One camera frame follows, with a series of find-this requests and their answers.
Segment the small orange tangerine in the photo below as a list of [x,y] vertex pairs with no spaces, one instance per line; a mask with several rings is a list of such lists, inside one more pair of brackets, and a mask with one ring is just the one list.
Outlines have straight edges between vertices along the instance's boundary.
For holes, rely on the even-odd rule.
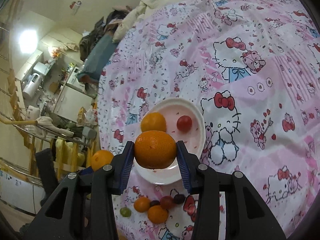
[[114,158],[113,153],[107,150],[99,150],[91,157],[91,168],[95,172],[102,168],[104,165],[111,163]]

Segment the dark purple grape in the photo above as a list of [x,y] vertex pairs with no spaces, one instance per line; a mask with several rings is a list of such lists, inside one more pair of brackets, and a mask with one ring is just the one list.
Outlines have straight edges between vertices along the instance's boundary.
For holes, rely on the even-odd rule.
[[183,194],[176,194],[176,195],[174,196],[174,203],[175,203],[176,205],[184,204],[184,202],[185,202],[185,195],[183,195]]

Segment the green grape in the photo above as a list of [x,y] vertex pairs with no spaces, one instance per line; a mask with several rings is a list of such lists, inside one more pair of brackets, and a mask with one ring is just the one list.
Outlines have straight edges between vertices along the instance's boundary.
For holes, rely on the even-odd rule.
[[122,207],[119,212],[123,217],[130,217],[132,215],[132,211],[126,206]]

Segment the small orange mandarin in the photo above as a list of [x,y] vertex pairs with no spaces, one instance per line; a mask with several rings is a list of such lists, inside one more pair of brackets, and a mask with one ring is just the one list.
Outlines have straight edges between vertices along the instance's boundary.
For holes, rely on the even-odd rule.
[[149,200],[148,197],[139,197],[134,202],[133,207],[137,212],[144,213],[144,212],[147,212],[148,209],[150,208],[150,203],[151,203],[151,200]]

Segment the red cherry tomato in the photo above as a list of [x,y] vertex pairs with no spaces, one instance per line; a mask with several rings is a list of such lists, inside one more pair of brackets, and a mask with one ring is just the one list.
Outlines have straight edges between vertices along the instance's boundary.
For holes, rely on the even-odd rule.
[[171,196],[164,196],[160,199],[160,206],[165,210],[175,207],[174,199]]
[[192,125],[193,121],[188,115],[180,116],[176,123],[177,129],[183,133],[187,133],[191,129]]

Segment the large orange mandarin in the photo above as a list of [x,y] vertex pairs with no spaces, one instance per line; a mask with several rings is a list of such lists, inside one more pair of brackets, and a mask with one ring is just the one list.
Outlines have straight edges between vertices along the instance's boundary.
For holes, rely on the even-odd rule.
[[177,155],[175,140],[162,131],[146,131],[135,140],[135,159],[143,168],[164,169]]

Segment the medium orange mandarin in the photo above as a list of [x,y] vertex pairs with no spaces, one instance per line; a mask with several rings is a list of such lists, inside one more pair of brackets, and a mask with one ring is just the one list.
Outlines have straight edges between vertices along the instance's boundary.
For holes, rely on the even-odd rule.
[[148,209],[148,219],[153,224],[162,224],[167,221],[168,211],[160,205],[152,206]]

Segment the large orange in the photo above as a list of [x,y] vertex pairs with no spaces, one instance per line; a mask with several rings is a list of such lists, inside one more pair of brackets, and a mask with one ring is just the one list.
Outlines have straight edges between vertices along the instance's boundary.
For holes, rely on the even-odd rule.
[[140,129],[146,131],[167,131],[167,123],[165,117],[158,112],[149,113],[141,121]]

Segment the yellow wooden rack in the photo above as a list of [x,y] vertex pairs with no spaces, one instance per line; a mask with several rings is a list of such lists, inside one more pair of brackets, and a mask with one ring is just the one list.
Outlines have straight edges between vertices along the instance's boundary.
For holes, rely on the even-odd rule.
[[29,150],[29,166],[25,173],[18,177],[29,181],[27,176],[39,178],[40,172],[36,163],[35,154],[44,150],[43,143],[49,144],[52,153],[53,167],[56,177],[59,179],[66,172],[76,172],[89,167],[90,158],[96,147],[97,132],[89,127],[88,136],[82,138],[71,137],[70,131],[54,127],[53,129],[42,126],[42,122],[15,121],[1,119],[1,123],[15,127],[23,137],[24,147]]

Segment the red cherry tomato on plate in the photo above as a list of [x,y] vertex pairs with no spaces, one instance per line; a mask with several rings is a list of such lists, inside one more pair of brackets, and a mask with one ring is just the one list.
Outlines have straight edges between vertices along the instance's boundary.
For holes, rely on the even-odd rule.
[[191,129],[192,125],[193,121],[188,115],[180,116],[176,123],[177,129],[183,133],[187,133]]

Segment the white pink oval plate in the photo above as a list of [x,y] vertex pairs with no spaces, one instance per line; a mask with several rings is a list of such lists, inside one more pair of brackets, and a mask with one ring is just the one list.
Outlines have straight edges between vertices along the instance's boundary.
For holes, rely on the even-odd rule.
[[[167,133],[175,141],[183,141],[189,153],[195,154],[198,158],[202,154],[206,140],[204,119],[199,108],[192,102],[183,98],[168,98],[153,106],[148,114],[158,112],[164,116],[167,123]],[[178,119],[187,115],[192,120],[192,127],[187,133],[177,128]],[[165,168],[150,170],[141,167],[134,162],[138,174],[146,181],[157,185],[169,185],[181,180],[180,170],[177,161]]]

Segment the white cabinet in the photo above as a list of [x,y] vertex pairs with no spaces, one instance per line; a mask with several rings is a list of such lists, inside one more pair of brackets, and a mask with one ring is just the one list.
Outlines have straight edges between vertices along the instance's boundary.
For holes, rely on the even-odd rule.
[[57,98],[53,113],[64,119],[77,122],[80,109],[82,107],[89,109],[93,100],[82,91],[83,88],[72,72]]

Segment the white kettle appliance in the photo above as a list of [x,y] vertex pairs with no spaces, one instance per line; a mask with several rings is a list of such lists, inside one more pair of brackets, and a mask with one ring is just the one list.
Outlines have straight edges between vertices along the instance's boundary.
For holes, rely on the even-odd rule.
[[42,76],[38,73],[33,73],[22,91],[23,98],[26,100],[31,100],[40,87],[41,83]]

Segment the pink Hello Kitty bedsheet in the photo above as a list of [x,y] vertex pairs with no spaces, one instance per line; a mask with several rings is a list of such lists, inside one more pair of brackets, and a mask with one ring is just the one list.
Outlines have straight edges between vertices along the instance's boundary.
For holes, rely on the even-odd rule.
[[168,98],[201,111],[200,162],[243,172],[291,235],[319,192],[319,31],[300,1],[183,0],[135,23],[100,76],[101,148]]

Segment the pile of dark clothes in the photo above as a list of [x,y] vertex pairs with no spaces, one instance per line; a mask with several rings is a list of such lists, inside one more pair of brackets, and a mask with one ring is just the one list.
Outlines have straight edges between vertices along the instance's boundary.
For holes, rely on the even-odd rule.
[[113,37],[116,29],[120,26],[123,19],[132,11],[129,5],[116,6],[104,20],[104,16],[96,22],[94,29],[84,35],[79,42],[80,60],[85,61],[93,48],[97,45],[100,39],[108,35]]

